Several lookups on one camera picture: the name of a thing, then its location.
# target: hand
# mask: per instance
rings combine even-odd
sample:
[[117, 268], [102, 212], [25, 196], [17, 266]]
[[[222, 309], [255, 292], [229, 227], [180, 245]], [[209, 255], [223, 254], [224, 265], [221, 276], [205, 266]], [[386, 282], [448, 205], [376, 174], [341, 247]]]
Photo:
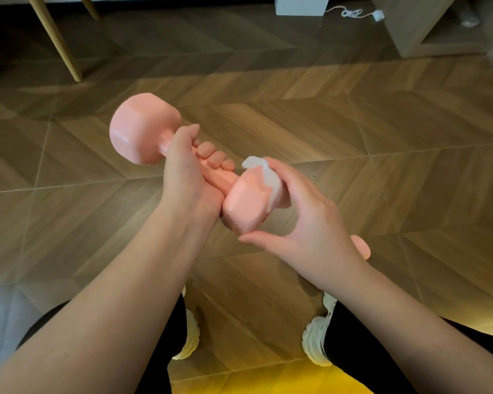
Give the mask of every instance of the hand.
[[164, 168], [164, 194], [162, 202], [169, 207], [184, 210], [196, 222], [213, 226], [221, 213], [224, 195], [204, 181], [201, 167], [192, 153], [192, 144], [197, 147], [197, 156], [208, 159], [208, 166], [233, 171], [234, 162], [210, 142], [199, 144], [199, 125], [180, 127], [168, 147]]
[[281, 258], [319, 289], [342, 290], [368, 264], [351, 238], [335, 203], [319, 192], [300, 172], [278, 160], [266, 158], [289, 189], [299, 218], [294, 231], [277, 236], [254, 231], [239, 237]]

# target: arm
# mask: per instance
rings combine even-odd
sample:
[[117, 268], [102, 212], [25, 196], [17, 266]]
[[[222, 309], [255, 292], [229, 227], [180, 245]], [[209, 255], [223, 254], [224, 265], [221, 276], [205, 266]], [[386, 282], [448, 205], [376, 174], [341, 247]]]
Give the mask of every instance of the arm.
[[[135, 391], [224, 200], [191, 153], [197, 129], [180, 128], [174, 137], [157, 209], [123, 252], [0, 367], [0, 393]], [[213, 167], [233, 169], [209, 143], [200, 148]]]
[[240, 237], [289, 263], [355, 314], [420, 392], [493, 392], [493, 355], [372, 268], [356, 250], [336, 205], [302, 174], [273, 159], [299, 219], [285, 237]]

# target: dumbbell handle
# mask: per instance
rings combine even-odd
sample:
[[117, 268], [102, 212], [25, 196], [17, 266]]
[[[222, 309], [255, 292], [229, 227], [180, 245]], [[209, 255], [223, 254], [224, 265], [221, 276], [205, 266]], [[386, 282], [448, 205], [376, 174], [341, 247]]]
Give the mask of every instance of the dumbbell handle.
[[[161, 152], [161, 154], [165, 157], [168, 152], [168, 146], [170, 146], [172, 139], [173, 130], [164, 130], [163, 132], [161, 132], [159, 138], [159, 152]], [[195, 146], [192, 146], [192, 153], [196, 155], [197, 160], [199, 160], [199, 165], [201, 166], [201, 172], [203, 174], [204, 180], [223, 192], [224, 196], [227, 196], [239, 176], [233, 171], [223, 170], [222, 168], [214, 169], [208, 166], [207, 159], [203, 159], [197, 156], [197, 148]]]

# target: white cable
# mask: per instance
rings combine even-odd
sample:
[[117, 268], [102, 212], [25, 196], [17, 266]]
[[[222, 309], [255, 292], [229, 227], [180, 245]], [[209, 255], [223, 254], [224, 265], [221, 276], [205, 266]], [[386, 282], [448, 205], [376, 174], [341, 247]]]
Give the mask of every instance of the white cable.
[[329, 8], [327, 11], [325, 11], [325, 13], [331, 12], [333, 9], [336, 9], [336, 8], [343, 8], [342, 17], [344, 17], [344, 18], [362, 19], [362, 18], [366, 18], [366, 17], [374, 14], [374, 11], [373, 11], [371, 13], [368, 13], [367, 15], [360, 16], [363, 12], [363, 10], [361, 8], [355, 9], [354, 11], [351, 11], [351, 10], [347, 9], [346, 7], [344, 7], [343, 5], [336, 5], [335, 7]]

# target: wooden chair leg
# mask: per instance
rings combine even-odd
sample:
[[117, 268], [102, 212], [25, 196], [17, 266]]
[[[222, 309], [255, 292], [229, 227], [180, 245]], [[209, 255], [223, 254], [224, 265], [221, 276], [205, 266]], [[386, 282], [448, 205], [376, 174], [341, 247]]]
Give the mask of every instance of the wooden chair leg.
[[81, 0], [81, 1], [85, 5], [89, 14], [93, 17], [93, 19], [99, 20], [100, 19], [99, 12], [97, 11], [97, 8], [95, 8], [95, 5], [93, 5], [92, 0]]
[[40, 22], [42, 22], [42, 25], [46, 29], [47, 34], [53, 41], [53, 44], [57, 48], [58, 53], [64, 60], [64, 63], [68, 67], [75, 81], [82, 81], [82, 73], [80, 72], [77, 63], [73, 58], [73, 55], [71, 55], [71, 52], [69, 52], [69, 48], [64, 41], [62, 34], [60, 34], [57, 25], [55, 25], [55, 21], [49, 14], [44, 0], [29, 0], [29, 3], [37, 13], [38, 19], [40, 19]]

